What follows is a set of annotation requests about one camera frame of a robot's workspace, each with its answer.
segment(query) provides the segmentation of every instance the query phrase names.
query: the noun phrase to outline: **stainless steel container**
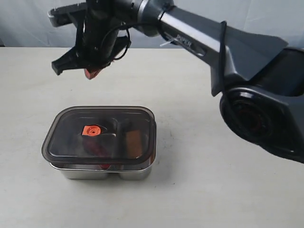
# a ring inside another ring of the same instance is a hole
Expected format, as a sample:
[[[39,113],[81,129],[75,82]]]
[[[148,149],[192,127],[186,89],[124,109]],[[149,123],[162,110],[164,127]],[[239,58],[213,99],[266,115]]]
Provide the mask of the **stainless steel container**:
[[[55,118],[42,154],[68,179],[104,180],[117,173],[143,180],[156,158],[154,115],[133,106],[68,108]]]

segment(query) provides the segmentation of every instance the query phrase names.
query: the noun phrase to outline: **white table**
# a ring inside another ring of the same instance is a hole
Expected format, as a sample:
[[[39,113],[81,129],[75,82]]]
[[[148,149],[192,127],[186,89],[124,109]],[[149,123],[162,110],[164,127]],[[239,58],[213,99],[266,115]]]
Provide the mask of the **white table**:
[[[304,165],[235,136],[210,94],[209,67],[182,49],[130,49],[94,80],[56,76],[67,49],[0,48],[1,228],[302,228]],[[140,105],[158,126],[141,182],[68,180],[41,145],[74,105]]]

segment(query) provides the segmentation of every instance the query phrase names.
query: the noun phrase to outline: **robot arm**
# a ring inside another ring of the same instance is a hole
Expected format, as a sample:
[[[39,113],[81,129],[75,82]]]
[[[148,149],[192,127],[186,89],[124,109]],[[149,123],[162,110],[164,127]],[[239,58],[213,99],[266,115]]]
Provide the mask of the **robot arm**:
[[[129,28],[161,35],[211,68],[211,93],[242,139],[304,163],[304,53],[284,40],[250,34],[182,10],[172,0],[87,0],[49,12],[53,26],[73,23],[75,46],[52,62],[59,75],[85,69],[94,78],[131,44]],[[118,37],[119,30],[127,36]]]

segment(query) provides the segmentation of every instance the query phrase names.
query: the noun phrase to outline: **white wall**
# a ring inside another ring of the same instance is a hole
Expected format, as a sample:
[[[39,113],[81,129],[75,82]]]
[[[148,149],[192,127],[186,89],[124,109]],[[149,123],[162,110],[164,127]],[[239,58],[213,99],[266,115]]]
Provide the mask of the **white wall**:
[[[6,46],[71,47],[75,28],[51,27],[47,12],[77,0],[6,0],[0,7],[0,38]],[[304,48],[304,0],[175,0],[176,5],[245,31],[280,36]],[[157,48],[163,41],[132,32],[133,48]]]

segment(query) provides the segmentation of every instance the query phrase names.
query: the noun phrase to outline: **plastic lid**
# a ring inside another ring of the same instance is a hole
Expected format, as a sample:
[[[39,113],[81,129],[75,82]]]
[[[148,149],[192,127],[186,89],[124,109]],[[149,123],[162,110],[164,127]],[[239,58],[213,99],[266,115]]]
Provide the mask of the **plastic lid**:
[[[140,164],[155,134],[154,115],[143,107],[71,107],[55,118],[42,154],[50,163]]]

